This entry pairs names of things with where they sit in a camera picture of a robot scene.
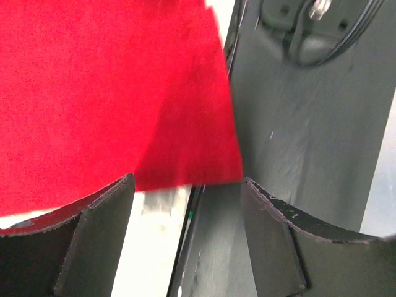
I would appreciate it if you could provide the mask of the red t-shirt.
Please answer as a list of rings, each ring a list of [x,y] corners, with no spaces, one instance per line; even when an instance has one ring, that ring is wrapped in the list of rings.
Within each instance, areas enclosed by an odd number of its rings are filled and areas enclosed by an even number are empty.
[[[240,181],[225,55],[204,1],[1,2],[1,215]]]

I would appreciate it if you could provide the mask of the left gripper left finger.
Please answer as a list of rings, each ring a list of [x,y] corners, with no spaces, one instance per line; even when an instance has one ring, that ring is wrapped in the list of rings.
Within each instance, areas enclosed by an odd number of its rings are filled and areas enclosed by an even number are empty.
[[[111,296],[134,193],[129,173],[2,229],[1,296]]]

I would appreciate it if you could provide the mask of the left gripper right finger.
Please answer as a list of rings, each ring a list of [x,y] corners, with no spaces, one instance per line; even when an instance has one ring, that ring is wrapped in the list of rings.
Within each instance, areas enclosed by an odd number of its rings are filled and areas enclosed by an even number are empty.
[[[395,237],[331,225],[241,185],[244,227],[259,296],[394,296]]]

